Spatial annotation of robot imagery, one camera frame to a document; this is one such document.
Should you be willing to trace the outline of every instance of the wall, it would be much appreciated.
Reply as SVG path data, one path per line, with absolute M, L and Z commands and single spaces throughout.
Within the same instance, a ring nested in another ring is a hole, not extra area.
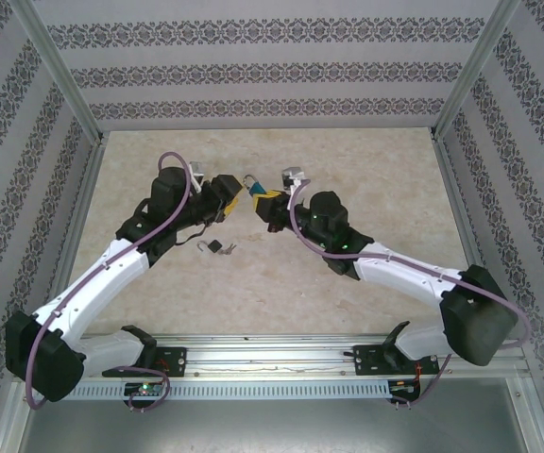
M 519 5 L 445 146 L 484 265 L 535 328 L 544 403 L 544 1 Z
M 496 0 L 37 0 L 104 129 L 432 126 Z
M 0 0 L 0 389 L 3 325 L 47 298 L 91 146 Z

